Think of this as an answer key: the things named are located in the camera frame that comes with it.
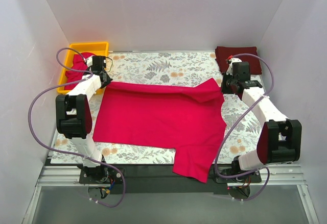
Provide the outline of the bright red t-shirt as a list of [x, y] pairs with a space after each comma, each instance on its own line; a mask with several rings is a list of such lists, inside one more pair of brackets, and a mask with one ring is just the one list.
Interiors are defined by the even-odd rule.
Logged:
[[223, 103], [214, 79], [196, 87], [112, 82], [93, 139], [174, 149], [173, 172], [206, 183], [224, 138]]

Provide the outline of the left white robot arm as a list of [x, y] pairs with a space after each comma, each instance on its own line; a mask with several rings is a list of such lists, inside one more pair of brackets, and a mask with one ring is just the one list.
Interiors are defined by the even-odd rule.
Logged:
[[83, 170], [86, 177], [90, 177], [97, 183], [104, 183], [109, 176], [104, 156], [96, 148], [91, 136], [92, 115], [89, 108], [89, 100], [99, 89], [105, 88], [111, 83], [112, 78], [106, 71], [105, 56], [90, 56], [86, 59], [87, 71], [93, 76], [77, 84], [66, 95], [56, 97], [56, 126], [57, 131], [69, 139], [76, 147], [79, 154], [89, 157], [97, 162], [83, 159], [78, 167]]

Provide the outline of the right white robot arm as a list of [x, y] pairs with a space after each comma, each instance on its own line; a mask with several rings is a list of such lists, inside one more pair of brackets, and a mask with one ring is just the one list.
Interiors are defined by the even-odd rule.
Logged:
[[302, 125], [289, 119], [272, 103], [262, 84], [252, 80], [248, 62], [231, 58], [223, 74], [222, 93], [235, 94], [256, 116], [261, 134], [256, 149], [236, 156], [229, 175], [237, 182], [249, 177], [250, 172], [267, 164], [295, 162], [300, 158]]

